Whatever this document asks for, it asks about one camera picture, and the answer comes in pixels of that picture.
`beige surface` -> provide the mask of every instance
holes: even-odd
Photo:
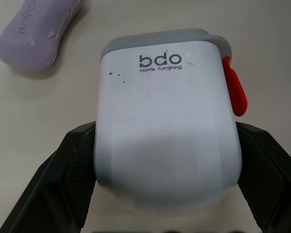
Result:
[[[239,121],[268,130],[291,155],[291,0],[85,0],[59,57],[40,74],[0,61],[0,226],[65,133],[96,119],[102,49],[113,38],[184,28],[225,37],[249,107]],[[0,33],[20,1],[0,0]],[[258,233],[238,187],[215,208],[162,219],[121,209],[98,186],[82,230]]]

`red tab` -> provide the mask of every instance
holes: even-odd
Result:
[[[233,112],[236,116],[241,117],[245,114],[248,102],[246,95],[243,91],[243,87],[239,82],[237,74],[229,66],[229,57],[225,57],[222,60],[223,70],[229,92],[229,98],[231,99]]]

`soap bar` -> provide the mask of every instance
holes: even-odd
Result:
[[[50,67],[61,37],[83,0],[23,0],[0,35],[0,59],[8,65],[39,71]]]

